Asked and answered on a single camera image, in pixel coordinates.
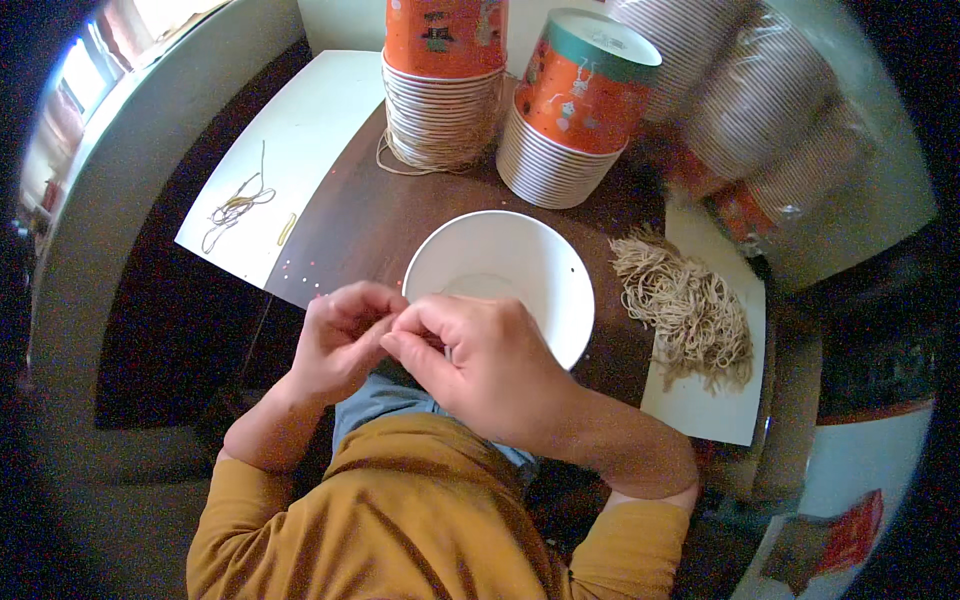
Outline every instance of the pile of string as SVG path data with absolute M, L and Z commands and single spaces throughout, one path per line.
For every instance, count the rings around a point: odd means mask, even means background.
M 742 390 L 752 375 L 753 347 L 746 313 L 727 282 L 681 256 L 649 225 L 610 245 L 624 307 L 655 329 L 653 360 L 665 367 L 664 390 L 695 372 L 711 393 L 718 386 Z
M 247 214 L 251 208 L 258 204 L 266 204 L 276 197 L 276 190 L 272 187 L 265 187 L 263 179 L 263 162 L 266 156 L 267 140 L 263 140 L 260 150 L 260 171 L 254 173 L 252 177 L 244 181 L 243 185 L 237 189 L 233 196 L 223 204 L 217 206 L 210 215 L 210 223 L 213 224 L 213 227 L 204 235 L 204 239 L 200 244 L 200 249 L 204 251 L 204 254 L 213 252 L 213 247 L 217 245 L 220 236 L 223 235 L 227 229 L 239 223 L 240 217 Z M 252 196 L 241 196 L 244 189 L 247 188 L 247 185 L 257 177 L 260 177 L 260 189 Z M 211 239 L 210 235 L 213 233 L 216 233 L 216 235 Z

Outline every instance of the coiled string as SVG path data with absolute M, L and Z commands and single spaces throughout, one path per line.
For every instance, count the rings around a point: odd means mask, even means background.
M 220 236 L 223 235 L 227 229 L 236 225 L 240 221 L 240 217 L 247 214 L 251 208 L 258 204 L 266 204 L 276 196 L 276 190 L 274 190 L 274 188 L 263 187 L 263 161 L 266 155 L 267 140 L 263 140 L 263 147 L 260 152 L 259 173 L 254 173 L 253 177 L 244 181 L 243 185 L 240 186 L 240 189 L 238 189 L 229 200 L 217 206 L 217 208 L 213 211 L 213 214 L 210 215 L 210 222 L 213 223 L 213 227 L 204 235 L 204 240 L 200 245 L 200 249 L 204 251 L 204 254 L 210 254 L 213 252 L 213 247 L 217 245 L 217 240 L 220 239 Z M 252 196 L 241 196 L 240 194 L 243 193 L 244 188 L 246 188 L 251 181 L 255 180 L 257 176 L 260 177 L 260 191 Z M 207 238 L 209 238 L 211 233 L 217 231 L 219 232 L 216 234 L 216 236 L 214 236 L 213 241 L 210 242 L 208 247 Z

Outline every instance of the white board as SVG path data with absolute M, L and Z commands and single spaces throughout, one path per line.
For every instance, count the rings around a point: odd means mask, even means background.
M 300 217 L 334 161 L 384 95 L 378 52 L 321 53 L 237 137 L 190 208 L 176 242 L 263 289 L 283 250 L 277 240 L 284 226 L 291 215 Z M 211 213 L 260 170 L 264 140 L 265 184 L 276 190 L 276 196 L 254 206 L 223 233 L 212 252 L 204 253 L 204 235 L 213 227 Z M 243 195 L 258 189 L 259 178 Z
M 683 255 L 703 260 L 727 281 L 743 304 L 754 346 L 753 376 L 739 393 L 718 390 L 713 396 L 704 390 L 704 380 L 699 374 L 674 381 L 670 391 L 665 392 L 663 367 L 651 363 L 640 408 L 687 436 L 750 445 L 763 379 L 766 289 L 733 243 L 720 233 L 698 204 L 667 204 L 666 239 Z

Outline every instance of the white paper cup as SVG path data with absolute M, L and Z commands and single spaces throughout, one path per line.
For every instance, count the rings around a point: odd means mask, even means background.
M 410 301 L 428 294 L 519 298 L 568 371 L 593 330 L 593 286 L 580 256 L 540 221 L 505 210 L 457 217 L 414 254 L 403 280 Z

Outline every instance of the yellow string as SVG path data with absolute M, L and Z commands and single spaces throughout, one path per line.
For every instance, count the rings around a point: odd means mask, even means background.
M 276 244 L 278 246 L 283 246 L 287 241 L 287 236 L 290 235 L 290 232 L 294 229 L 294 223 L 297 222 L 297 213 L 291 212 L 290 219 L 287 220 L 287 224 L 283 226 L 283 229 L 280 231 L 280 236 L 276 239 Z
M 274 190 L 274 188 L 268 187 L 265 189 L 263 187 L 263 161 L 266 155 L 267 140 L 263 140 L 263 146 L 260 151 L 259 173 L 254 173 L 253 177 L 244 181 L 243 185 L 240 186 L 233 196 L 231 196 L 230 199 L 223 204 L 217 206 L 216 209 L 214 209 L 213 214 L 210 215 L 210 222 L 213 223 L 213 228 L 211 228 L 210 231 L 204 235 L 204 239 L 200 244 L 200 249 L 204 251 L 204 254 L 210 254 L 213 252 L 213 247 L 216 246 L 220 236 L 223 235 L 227 229 L 236 225 L 239 222 L 240 217 L 247 214 L 251 208 L 258 204 L 266 204 L 276 197 L 276 190 Z M 243 193 L 244 188 L 246 188 L 251 181 L 255 180 L 257 176 L 260 177 L 260 191 L 252 196 L 241 196 L 240 194 Z M 206 245 L 207 238 L 211 233 L 218 230 L 220 232 L 217 233 L 217 235 L 213 238 L 213 241 L 210 242 L 210 246 L 208 248 Z

